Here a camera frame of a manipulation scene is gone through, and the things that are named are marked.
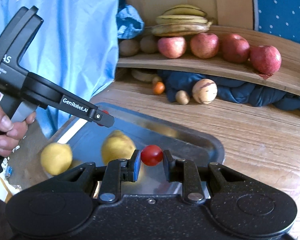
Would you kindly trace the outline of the person left hand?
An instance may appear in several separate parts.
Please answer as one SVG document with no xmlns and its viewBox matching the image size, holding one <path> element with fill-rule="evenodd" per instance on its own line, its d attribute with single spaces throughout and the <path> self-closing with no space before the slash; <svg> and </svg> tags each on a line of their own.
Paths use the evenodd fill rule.
<svg viewBox="0 0 300 240">
<path fill-rule="evenodd" d="M 24 121 L 12 122 L 0 107 L 0 131 L 3 133 L 0 135 L 0 156 L 8 157 L 11 154 L 35 119 L 36 112 L 32 112 Z"/>
</svg>

